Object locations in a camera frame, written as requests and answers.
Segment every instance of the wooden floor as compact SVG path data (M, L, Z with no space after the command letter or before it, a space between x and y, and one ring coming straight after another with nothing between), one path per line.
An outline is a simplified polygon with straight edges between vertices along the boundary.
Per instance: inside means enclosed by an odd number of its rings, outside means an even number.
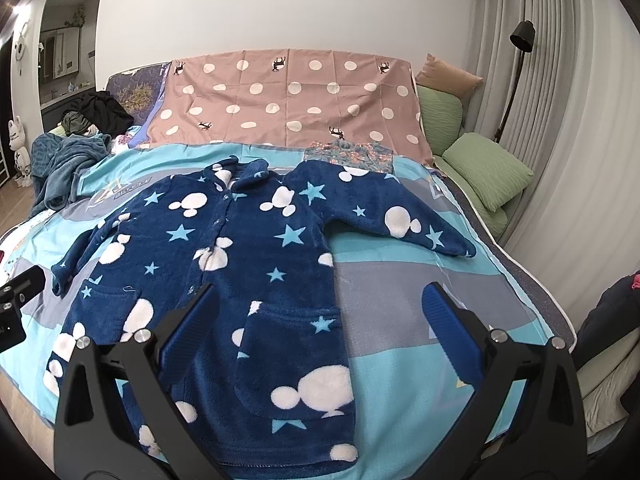
M26 220L33 205L33 186L19 187L15 180L0 187L0 235Z

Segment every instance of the robe sleeve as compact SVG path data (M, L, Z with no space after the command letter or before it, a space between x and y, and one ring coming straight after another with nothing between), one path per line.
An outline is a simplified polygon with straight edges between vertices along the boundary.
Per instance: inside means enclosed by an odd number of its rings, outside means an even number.
M468 257L476 254L476 246L470 240L391 174L307 160L283 183L324 225L341 220L363 231L439 253Z
M127 222L135 220L135 215L147 206L147 197L154 192L162 194L167 192L170 179L164 178L159 182L143 189L127 203L119 206L106 218L100 220L96 227L85 231L76 238L65 256L51 267L52 290L56 296L61 296L68 284L82 270L82 268L94 256L95 251L111 235L117 235Z

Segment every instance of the tan pillow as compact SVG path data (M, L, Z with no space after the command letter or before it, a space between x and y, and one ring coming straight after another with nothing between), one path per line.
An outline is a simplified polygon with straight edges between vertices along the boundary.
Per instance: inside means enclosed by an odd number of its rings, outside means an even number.
M424 62L415 81L418 85L446 92L462 99L480 85L482 78L427 54L427 61Z

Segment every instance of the blue gripper pad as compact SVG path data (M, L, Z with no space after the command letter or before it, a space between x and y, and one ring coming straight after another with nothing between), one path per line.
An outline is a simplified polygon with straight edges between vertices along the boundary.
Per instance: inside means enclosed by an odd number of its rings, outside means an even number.
M484 380L482 350L458 317L460 310L437 283L430 283L422 291L424 317L433 328L458 377L478 389Z

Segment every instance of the pink object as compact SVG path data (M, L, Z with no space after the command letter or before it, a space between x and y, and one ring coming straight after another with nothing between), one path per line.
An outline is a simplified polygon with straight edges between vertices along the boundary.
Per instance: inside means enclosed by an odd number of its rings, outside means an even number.
M150 146L242 142L307 148L341 138L378 142L422 164L408 62L334 50L247 50L175 60Z
M420 86L446 92L462 99L480 86L482 78L427 54L427 61L424 62L415 81Z

